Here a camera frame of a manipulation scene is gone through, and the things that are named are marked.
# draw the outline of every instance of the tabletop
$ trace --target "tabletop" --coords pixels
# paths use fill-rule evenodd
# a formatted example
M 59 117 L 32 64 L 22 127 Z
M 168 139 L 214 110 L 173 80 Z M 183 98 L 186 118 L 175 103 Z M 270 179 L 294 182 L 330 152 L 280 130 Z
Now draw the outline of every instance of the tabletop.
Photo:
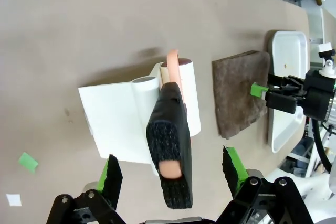
M 216 127 L 211 61 L 263 50 L 274 30 L 309 38 L 306 12 L 280 0 L 0 0 L 0 216 L 3 224 L 45 223 L 54 198 L 77 197 L 98 180 L 99 157 L 78 87 L 148 74 L 168 50 L 194 62 L 202 130 L 193 138 L 193 198 L 166 207 L 150 165 L 121 162 L 117 212 L 127 223 L 217 218 L 232 199 L 222 173 L 223 145 L 246 168 L 272 171 L 299 142 L 303 126 L 277 154 L 264 116 L 229 141 Z M 17 162 L 23 152 L 34 174 Z M 10 207 L 6 194 L 20 194 Z
M 323 41 L 336 48 L 336 18 L 326 9 L 322 9 Z

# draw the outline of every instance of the brown cloth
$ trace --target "brown cloth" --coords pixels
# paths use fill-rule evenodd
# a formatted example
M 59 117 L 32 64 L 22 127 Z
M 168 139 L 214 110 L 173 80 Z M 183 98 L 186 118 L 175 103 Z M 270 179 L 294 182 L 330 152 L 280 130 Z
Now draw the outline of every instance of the brown cloth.
M 266 114 L 266 102 L 250 95 L 251 85 L 266 86 L 270 56 L 249 51 L 212 62 L 214 97 L 219 133 L 238 134 Z

